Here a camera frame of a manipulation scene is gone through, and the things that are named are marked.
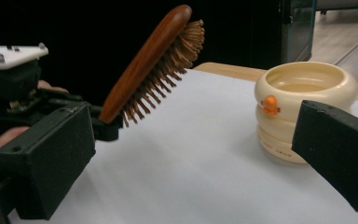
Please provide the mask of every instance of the brown bristle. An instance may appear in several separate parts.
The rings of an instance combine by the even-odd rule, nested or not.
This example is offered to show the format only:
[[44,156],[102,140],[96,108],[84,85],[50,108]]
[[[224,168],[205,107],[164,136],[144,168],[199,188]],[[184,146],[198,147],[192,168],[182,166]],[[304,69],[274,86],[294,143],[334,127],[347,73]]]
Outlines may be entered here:
[[186,69],[190,68],[198,59],[204,42],[205,31],[202,25],[203,21],[193,21],[186,25],[184,31],[166,50],[164,56],[147,75],[131,99],[123,106],[120,115],[127,127],[130,126],[129,120],[137,123],[137,118],[143,119],[144,113],[150,113],[147,105],[155,108],[148,96],[159,104],[158,95],[165,98],[164,92],[171,92],[167,85],[172,88],[176,87],[172,80],[182,80],[178,74],[185,74]]

